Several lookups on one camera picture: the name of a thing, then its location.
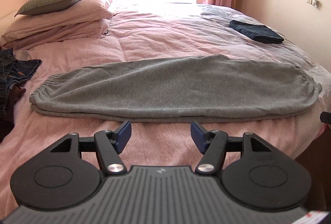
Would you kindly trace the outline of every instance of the pink bedspread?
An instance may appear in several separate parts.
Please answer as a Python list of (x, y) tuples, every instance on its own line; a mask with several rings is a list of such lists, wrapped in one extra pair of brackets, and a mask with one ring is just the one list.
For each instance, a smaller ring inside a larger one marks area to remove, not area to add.
[[(204, 127), (220, 129), (231, 136), (255, 132), (293, 158), (324, 131), (319, 114), (331, 108), (331, 74), (288, 40), (280, 45), (264, 45), (228, 27), (232, 19), (257, 24), (254, 19), (229, 8), (189, 4), (170, 4), (162, 9), (132, 6), (119, 8), (117, 12), (105, 38), (46, 43), (16, 53), (19, 60), (41, 59), (43, 63), (26, 83), (27, 91), (15, 107), (14, 130), (0, 144), (0, 219), (17, 206), (9, 181), (18, 166), (69, 132), (92, 136), (120, 125), (120, 122), (51, 117), (32, 111), (29, 95), (51, 74), (118, 61), (212, 54), (294, 63), (323, 86), (310, 112), (286, 119), (204, 124)], [(195, 167), (201, 158), (186, 123), (133, 123), (132, 137), (120, 156), (127, 167), (135, 164)], [(228, 154), (226, 164), (237, 157)], [(95, 154), (85, 153), (83, 158), (97, 166)]]

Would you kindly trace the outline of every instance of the ridged gray surface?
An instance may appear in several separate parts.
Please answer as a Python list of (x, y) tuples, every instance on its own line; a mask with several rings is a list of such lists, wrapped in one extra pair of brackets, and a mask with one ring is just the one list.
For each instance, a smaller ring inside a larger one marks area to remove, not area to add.
[(89, 201), (59, 212), (20, 207), (4, 224), (284, 224), (305, 215), (301, 208), (257, 212), (236, 204), (212, 177), (189, 167), (134, 166), (108, 178)]

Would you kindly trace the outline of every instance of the circular pad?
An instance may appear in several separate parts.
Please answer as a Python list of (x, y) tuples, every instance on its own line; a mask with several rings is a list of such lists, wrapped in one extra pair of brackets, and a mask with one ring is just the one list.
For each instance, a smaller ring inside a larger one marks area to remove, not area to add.
[(249, 177), (255, 184), (267, 188), (279, 187), (287, 181), (287, 174), (276, 166), (255, 167)]
[(37, 184), (45, 188), (64, 186), (72, 179), (72, 171), (63, 166), (47, 166), (38, 170), (34, 175)]
[(309, 173), (287, 156), (259, 152), (227, 166), (221, 184), (232, 198), (261, 211), (285, 211), (303, 205)]
[(77, 155), (50, 153), (37, 155), (16, 169), (10, 187), (19, 205), (60, 210), (86, 200), (100, 181), (98, 169)]

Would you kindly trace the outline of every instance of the folded towel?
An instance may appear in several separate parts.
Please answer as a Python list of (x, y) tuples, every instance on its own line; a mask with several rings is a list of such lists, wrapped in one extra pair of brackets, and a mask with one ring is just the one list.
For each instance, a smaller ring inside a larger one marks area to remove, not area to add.
[(254, 41), (265, 44), (280, 44), (284, 39), (265, 25), (251, 25), (241, 21), (232, 20), (230, 27), (248, 36)]
[(224, 55), (150, 59), (50, 76), (30, 95), (46, 115), (133, 122), (244, 122), (291, 117), (322, 86), (292, 64)]

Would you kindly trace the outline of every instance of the silver knob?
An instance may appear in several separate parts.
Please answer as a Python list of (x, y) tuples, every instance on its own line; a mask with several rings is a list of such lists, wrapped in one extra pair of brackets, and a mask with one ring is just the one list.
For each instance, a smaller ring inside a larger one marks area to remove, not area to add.
[(124, 170), (124, 166), (119, 163), (113, 163), (107, 167), (108, 171), (112, 173), (119, 173)]
[(198, 166), (198, 170), (200, 172), (211, 172), (211, 171), (214, 171), (215, 167), (209, 163), (205, 163), (205, 164), (201, 164)]

